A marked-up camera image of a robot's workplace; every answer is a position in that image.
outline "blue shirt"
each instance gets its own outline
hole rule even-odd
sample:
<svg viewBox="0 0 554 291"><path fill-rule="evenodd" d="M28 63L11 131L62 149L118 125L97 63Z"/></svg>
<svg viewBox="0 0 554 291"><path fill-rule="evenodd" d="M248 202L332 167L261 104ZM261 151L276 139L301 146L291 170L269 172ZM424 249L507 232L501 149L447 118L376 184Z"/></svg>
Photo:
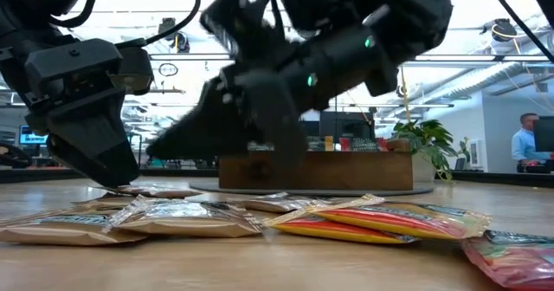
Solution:
<svg viewBox="0 0 554 291"><path fill-rule="evenodd" d="M535 136L532 131L519 130L512 138L512 158L521 160L548 160L549 152L537 152L535 150Z"/></svg>

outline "man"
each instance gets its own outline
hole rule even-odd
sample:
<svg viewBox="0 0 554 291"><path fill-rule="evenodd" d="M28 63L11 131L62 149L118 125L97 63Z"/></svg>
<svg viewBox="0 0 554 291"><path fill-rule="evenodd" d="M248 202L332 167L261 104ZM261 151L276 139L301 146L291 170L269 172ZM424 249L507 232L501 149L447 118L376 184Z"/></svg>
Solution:
<svg viewBox="0 0 554 291"><path fill-rule="evenodd" d="M538 120L536 113L524 113L519 118L521 129L512 138L512 158L518 161L518 172L523 172L528 165L547 165L551 167L551 154L535 150L533 134L534 121Z"/></svg>

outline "potted plant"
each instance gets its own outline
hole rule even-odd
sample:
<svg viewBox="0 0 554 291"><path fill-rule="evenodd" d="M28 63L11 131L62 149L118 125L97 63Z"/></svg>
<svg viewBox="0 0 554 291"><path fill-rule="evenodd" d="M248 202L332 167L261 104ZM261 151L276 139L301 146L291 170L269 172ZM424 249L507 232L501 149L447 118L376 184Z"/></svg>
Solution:
<svg viewBox="0 0 554 291"><path fill-rule="evenodd" d="M395 125L393 139L407 139L412 158L414 180L430 181L438 173L443 180L452 180L452 172L447 158L464 155L470 160L467 151L467 138L460 142L460 150L452 147L452 134L438 120L417 120Z"/></svg>

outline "green plant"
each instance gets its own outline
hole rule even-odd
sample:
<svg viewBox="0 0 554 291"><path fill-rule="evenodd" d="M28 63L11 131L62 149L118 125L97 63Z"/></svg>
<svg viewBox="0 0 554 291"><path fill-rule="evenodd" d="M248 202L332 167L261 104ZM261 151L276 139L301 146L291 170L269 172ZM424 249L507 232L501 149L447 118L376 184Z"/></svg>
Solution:
<svg viewBox="0 0 554 291"><path fill-rule="evenodd" d="M452 180L452 172L447 158L464 155L470 160L467 151L467 138L460 142L460 150L452 148L452 134L438 120L417 120L395 125L393 139L407 139L410 152L421 152L423 158L430 162L441 179Z"/></svg>

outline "table surface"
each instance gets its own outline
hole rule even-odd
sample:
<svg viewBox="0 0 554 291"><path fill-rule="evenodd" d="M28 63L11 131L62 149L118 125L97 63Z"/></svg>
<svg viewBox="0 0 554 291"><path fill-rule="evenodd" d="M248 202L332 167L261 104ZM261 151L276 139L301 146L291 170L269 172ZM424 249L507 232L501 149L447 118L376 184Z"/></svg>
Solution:
<svg viewBox="0 0 554 291"><path fill-rule="evenodd" d="M143 182L186 180L142 179ZM104 191L90 188L92 184L85 179L0 184L0 218L64 208L72 201L100 197ZM228 196L199 197L209 200ZM394 199L477 210L493 216L495 230L554 236L551 227L554 190L459 182L450 186L438 184L430 194ZM274 232L238 239L149 241L118 248L0 243L0 290L3 291L187 288L195 291L500 290L453 242L420 242L391 248Z"/></svg>

